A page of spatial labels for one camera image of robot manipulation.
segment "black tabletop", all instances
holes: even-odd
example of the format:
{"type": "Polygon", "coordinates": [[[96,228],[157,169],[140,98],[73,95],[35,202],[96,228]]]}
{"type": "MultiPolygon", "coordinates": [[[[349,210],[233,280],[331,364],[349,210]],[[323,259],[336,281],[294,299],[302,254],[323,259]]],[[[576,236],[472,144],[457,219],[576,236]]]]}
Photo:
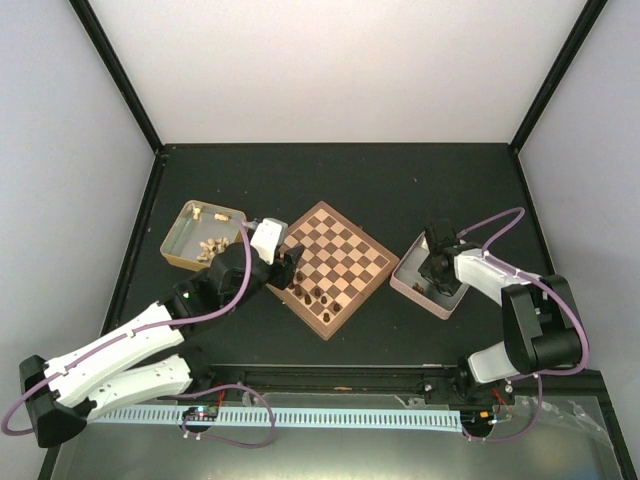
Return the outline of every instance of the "black tabletop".
{"type": "MultiPolygon", "coordinates": [[[[190,275],[160,255],[188,200],[290,224],[324,200],[398,257],[428,220],[447,217],[462,229],[527,206],[518,160],[504,144],[176,145],[167,153],[122,321],[190,275]]],[[[549,273],[529,213],[492,252],[549,273]]],[[[425,365],[454,364],[501,339],[500,308],[479,292],[470,290],[450,319],[440,320],[387,281],[328,341],[266,289],[191,341],[212,364],[425,365]]]]}

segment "tray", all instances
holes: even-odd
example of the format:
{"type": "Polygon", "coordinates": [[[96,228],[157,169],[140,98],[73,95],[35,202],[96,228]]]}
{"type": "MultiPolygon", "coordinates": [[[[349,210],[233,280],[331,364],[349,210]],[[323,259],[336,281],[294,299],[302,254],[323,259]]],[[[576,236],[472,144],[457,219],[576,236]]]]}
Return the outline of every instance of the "tray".
{"type": "Polygon", "coordinates": [[[433,313],[435,316],[442,320],[448,319],[455,308],[464,297],[464,294],[469,288],[468,285],[462,285],[456,294],[452,297],[445,297],[438,293],[433,285],[427,280],[422,278],[422,275],[418,273],[418,268],[422,265],[429,255],[429,249],[427,248],[424,240],[424,233],[422,233],[418,239],[413,242],[409,251],[400,260],[400,263],[391,274],[391,287],[408,297],[422,308],[433,313]],[[413,289],[413,286],[418,284],[423,293],[420,293],[413,289]]]}
{"type": "Polygon", "coordinates": [[[221,237],[228,238],[231,243],[240,241],[238,225],[232,221],[216,220],[216,213],[222,213],[240,221],[247,219],[240,210],[189,200],[182,207],[178,218],[160,247],[160,253],[167,259],[167,262],[176,267],[198,271],[211,264],[211,262],[199,262],[196,259],[202,253],[200,242],[206,242],[209,238],[221,237]],[[193,218],[194,207],[202,209],[198,220],[193,218]]]}

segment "chessboard square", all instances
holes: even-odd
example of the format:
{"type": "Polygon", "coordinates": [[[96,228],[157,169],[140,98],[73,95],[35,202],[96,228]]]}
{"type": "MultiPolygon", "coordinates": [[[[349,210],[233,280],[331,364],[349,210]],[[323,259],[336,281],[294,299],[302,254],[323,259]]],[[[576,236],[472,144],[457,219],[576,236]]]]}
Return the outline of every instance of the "chessboard square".
{"type": "Polygon", "coordinates": [[[377,266],[375,263],[370,263],[369,266],[366,268],[366,271],[369,272],[371,275],[373,275],[374,277],[380,273],[382,269],[377,266]]]}
{"type": "Polygon", "coordinates": [[[351,302],[351,298],[349,298],[349,295],[346,295],[344,292],[336,297],[336,303],[339,304],[342,308],[346,307],[349,302],[351,302]]]}
{"type": "Polygon", "coordinates": [[[320,315],[324,310],[324,305],[322,305],[320,302],[315,302],[309,307],[309,310],[311,310],[316,315],[320,315]]]}
{"type": "Polygon", "coordinates": [[[343,231],[340,232],[339,235],[345,240],[349,240],[353,235],[353,233],[351,233],[348,229],[345,228],[343,231]]]}
{"type": "Polygon", "coordinates": [[[378,258],[376,258],[373,263],[375,263],[376,265],[378,265],[380,268],[384,267],[387,263],[389,263],[389,261],[384,258],[382,255],[378,255],[378,258]]]}
{"type": "Polygon", "coordinates": [[[335,284],[335,286],[337,288],[340,289],[340,291],[342,292],[345,288],[347,288],[349,286],[349,282],[346,281],[344,278],[339,278],[338,280],[336,280],[335,282],[333,282],[335,284]]]}
{"type": "Polygon", "coordinates": [[[327,278],[323,278],[322,280],[320,280],[318,282],[318,286],[324,291],[326,292],[327,290],[329,290],[329,288],[331,288],[332,283],[329,281],[329,279],[327,278]]]}
{"type": "Polygon", "coordinates": [[[360,260],[360,257],[362,257],[362,254],[356,250],[355,248],[353,250],[351,250],[349,252],[349,257],[354,261],[357,262],[358,260],[360,260]]]}
{"type": "Polygon", "coordinates": [[[303,223],[302,225],[300,225],[299,230],[301,232],[304,232],[305,235],[309,235],[309,232],[311,230],[313,230],[313,227],[311,225],[309,225],[308,223],[303,223]]]}
{"type": "Polygon", "coordinates": [[[329,252],[327,252],[326,250],[320,250],[316,255],[323,262],[326,262],[327,258],[329,258],[331,256],[331,255],[329,255],[329,252]]]}
{"type": "Polygon", "coordinates": [[[307,277],[308,277],[309,275],[311,275],[311,274],[315,271],[315,268],[314,268],[314,266],[313,266],[313,265],[311,265],[311,264],[309,264],[309,263],[305,263],[305,264],[300,268],[300,271],[301,271],[302,273],[304,273],[304,274],[305,274],[305,276],[307,276],[307,277]]]}
{"type": "Polygon", "coordinates": [[[314,282],[313,280],[311,280],[310,278],[305,278],[302,283],[300,284],[300,286],[302,287],[303,290],[303,295],[300,298],[300,300],[302,300],[302,298],[304,298],[304,293],[306,292],[310,292],[311,289],[315,286],[316,282],[314,282]]]}
{"type": "Polygon", "coordinates": [[[331,240],[331,243],[336,247],[341,247],[344,244],[344,238],[342,238],[341,236],[337,236],[331,240]]]}
{"type": "Polygon", "coordinates": [[[345,272],[342,278],[344,279],[345,282],[349,284],[356,279],[356,275],[351,270],[349,270],[348,272],[345,272]]]}
{"type": "Polygon", "coordinates": [[[342,262],[344,257],[347,256],[346,253],[344,253],[342,250],[336,250],[335,252],[333,252],[333,258],[335,258],[336,260],[338,260],[339,262],[342,262]]]}
{"type": "Polygon", "coordinates": [[[336,260],[336,257],[329,257],[327,258],[327,260],[324,262],[327,265],[329,265],[329,268],[336,268],[338,266],[338,261],[336,260]]]}
{"type": "Polygon", "coordinates": [[[321,273],[319,273],[317,270],[314,270],[313,272],[311,272],[311,275],[309,275],[309,278],[313,281],[313,283],[318,283],[320,280],[324,278],[324,276],[321,273]]]}
{"type": "Polygon", "coordinates": [[[354,287],[353,285],[349,285],[347,288],[344,289],[344,294],[347,295],[349,298],[354,298],[356,295],[358,295],[360,291],[354,287]]]}
{"type": "Polygon", "coordinates": [[[318,272],[320,272],[321,275],[323,276],[327,276],[327,273],[329,273],[331,271],[331,269],[329,268],[329,266],[326,263],[323,263],[322,265],[320,265],[318,267],[318,272]]]}
{"type": "Polygon", "coordinates": [[[364,254],[364,256],[373,262],[376,258],[378,258],[378,252],[372,248],[368,250],[367,253],[364,254]]]}
{"type": "Polygon", "coordinates": [[[342,230],[344,230],[344,225],[342,225],[340,222],[336,222],[332,227],[331,227],[331,231],[335,232],[335,233],[340,233],[342,230]]]}
{"type": "Polygon", "coordinates": [[[373,275],[371,275],[369,272],[365,270],[360,275],[358,275],[358,278],[362,280],[364,283],[369,283],[373,278],[373,275]]]}
{"type": "Polygon", "coordinates": [[[329,273],[327,273],[326,277],[329,279],[329,281],[335,282],[340,278],[340,275],[338,275],[335,270],[329,270],[329,273]]]}
{"type": "Polygon", "coordinates": [[[356,277],[358,277],[362,272],[364,272],[364,268],[362,268],[361,265],[356,263],[349,269],[349,271],[353,273],[356,277]]]}
{"type": "Polygon", "coordinates": [[[338,295],[340,295],[342,293],[342,290],[340,290],[338,287],[336,287],[335,285],[331,285],[329,287],[329,289],[327,290],[327,295],[329,295],[331,298],[336,298],[338,295]]]}
{"type": "Polygon", "coordinates": [[[367,245],[365,242],[360,242],[360,245],[358,245],[356,247],[358,250],[360,250],[360,253],[367,253],[367,251],[371,248],[369,245],[367,245]]]}
{"type": "Polygon", "coordinates": [[[347,267],[345,267],[341,263],[333,267],[333,269],[336,271],[338,275],[344,275],[347,272],[347,267]]]}
{"type": "Polygon", "coordinates": [[[324,219],[325,219],[325,218],[327,218],[328,216],[329,216],[329,214],[328,214],[324,209],[322,209],[322,208],[321,208],[320,210],[318,210],[318,211],[316,212],[316,214],[315,214],[315,217],[316,217],[318,220],[320,220],[320,221],[324,220],[324,219]]]}
{"type": "Polygon", "coordinates": [[[314,268],[318,268],[320,265],[322,265],[322,260],[320,260],[318,257],[314,255],[314,257],[311,260],[309,260],[309,265],[311,265],[314,268]]]}
{"type": "Polygon", "coordinates": [[[351,286],[353,286],[354,288],[356,288],[359,292],[361,292],[364,287],[367,286],[366,283],[364,283],[362,280],[360,280],[359,278],[356,278],[353,282],[351,282],[351,286]]]}
{"type": "Polygon", "coordinates": [[[362,242],[358,237],[356,237],[354,235],[354,236],[350,237],[349,240],[347,240],[347,243],[349,243],[349,245],[351,245],[352,247],[357,247],[362,242]]]}
{"type": "Polygon", "coordinates": [[[371,260],[369,260],[367,257],[365,257],[364,255],[362,257],[360,257],[360,259],[358,260],[358,263],[363,266],[363,267],[367,267],[370,263],[371,260]]]}

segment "black and white robotic arm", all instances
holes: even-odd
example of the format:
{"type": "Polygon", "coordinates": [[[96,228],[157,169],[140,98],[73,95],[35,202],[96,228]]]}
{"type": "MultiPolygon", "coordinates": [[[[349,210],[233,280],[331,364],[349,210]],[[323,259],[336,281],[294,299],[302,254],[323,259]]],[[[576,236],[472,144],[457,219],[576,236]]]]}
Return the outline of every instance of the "black and white robotic arm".
{"type": "Polygon", "coordinates": [[[25,402],[38,445],[59,445],[112,410],[189,392],[207,379],[206,366],[188,349],[138,365],[182,344],[191,332],[183,327],[197,317],[214,318],[210,312],[221,309],[227,313],[226,307],[232,311],[263,285],[283,289],[293,280],[304,247],[281,255],[278,249],[287,225],[265,219],[253,226],[251,272],[245,288],[246,249],[243,243],[234,243],[215,256],[209,268],[179,283],[140,315],[95,342],[61,357],[45,361],[34,355],[20,364],[23,392],[50,380],[25,402]]]}
{"type": "Polygon", "coordinates": [[[580,362],[584,345],[577,328],[582,327],[566,279],[523,272],[479,245],[461,241],[448,221],[431,223],[425,241],[429,256],[419,272],[440,294],[452,296],[466,284],[502,307],[504,341],[460,362],[457,387],[462,394],[580,362]]]}

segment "gray wall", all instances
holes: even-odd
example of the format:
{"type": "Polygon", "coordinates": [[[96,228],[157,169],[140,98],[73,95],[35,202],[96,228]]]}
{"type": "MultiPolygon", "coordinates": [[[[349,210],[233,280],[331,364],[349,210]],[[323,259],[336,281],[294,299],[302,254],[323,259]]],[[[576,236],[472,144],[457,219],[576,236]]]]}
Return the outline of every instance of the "gray wall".
{"type": "MultiPolygon", "coordinates": [[[[18,363],[98,335],[152,153],[69,3],[5,0],[0,16],[0,410],[18,363]]],[[[24,428],[20,411],[12,425],[24,428]]],[[[44,450],[0,435],[0,477],[44,450]]]]}
{"type": "Polygon", "coordinates": [[[640,468],[640,2],[609,2],[522,152],[640,468]]]}

